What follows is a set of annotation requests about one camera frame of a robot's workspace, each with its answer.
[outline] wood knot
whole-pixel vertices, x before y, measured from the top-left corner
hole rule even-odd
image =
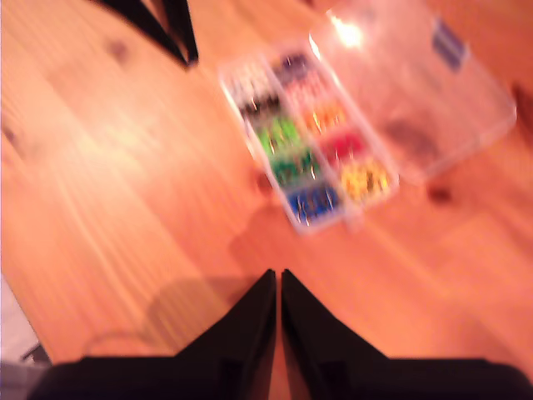
[[[131,55],[129,47],[121,40],[109,41],[106,45],[106,50],[119,65],[126,64]]]
[[[450,203],[453,199],[450,189],[447,187],[429,187],[427,188],[427,197],[437,205]]]

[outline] colored push pin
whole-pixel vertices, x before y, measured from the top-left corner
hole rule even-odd
[[[319,107],[304,115],[307,129],[316,136],[321,136],[327,129],[341,126],[346,122],[344,108],[338,103]]]
[[[272,156],[279,150],[294,146],[300,142],[300,135],[294,123],[288,119],[278,117],[271,120],[270,126],[258,128],[257,136],[268,156]]]
[[[357,203],[386,192],[390,187],[389,181],[389,174],[377,160],[347,166],[341,173],[342,186]]]
[[[312,152],[307,150],[303,155],[293,159],[275,162],[272,165],[272,171],[280,185],[287,187],[302,179],[315,180],[320,172],[320,165]]]
[[[345,161],[353,160],[364,147],[361,137],[355,133],[350,133],[326,143],[322,151],[330,165],[336,167]]]
[[[293,194],[289,203],[296,220],[309,226],[313,221],[335,210],[340,201],[333,187],[322,184]]]

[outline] black object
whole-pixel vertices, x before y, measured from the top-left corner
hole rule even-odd
[[[158,20],[141,0],[100,0],[100,3],[123,15],[130,23],[143,31],[172,56],[187,66],[198,61],[198,49],[187,0],[162,0],[170,29],[183,42],[187,58],[174,39],[163,29]]]
[[[314,400],[533,399],[518,370],[483,359],[389,359],[337,320],[288,270],[281,319]]]
[[[29,400],[241,400],[276,326],[276,274],[267,271],[175,357],[102,357],[52,367]]]
[[[274,332],[267,271],[232,310],[175,357],[85,358],[53,367],[30,400],[241,400]],[[483,359],[390,359],[338,321],[286,270],[281,320],[313,400],[531,400],[518,370]]]

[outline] wood grain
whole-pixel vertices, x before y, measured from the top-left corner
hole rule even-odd
[[[91,2],[2,5],[2,273],[54,362],[174,353],[265,269],[291,268],[389,356],[486,357],[533,378],[519,128],[428,187],[402,185],[360,232],[302,238],[260,184],[217,68],[303,37],[316,11],[191,0],[200,63],[185,71]],[[533,89],[531,2],[431,6],[506,85]],[[278,342],[283,399],[294,366]]]

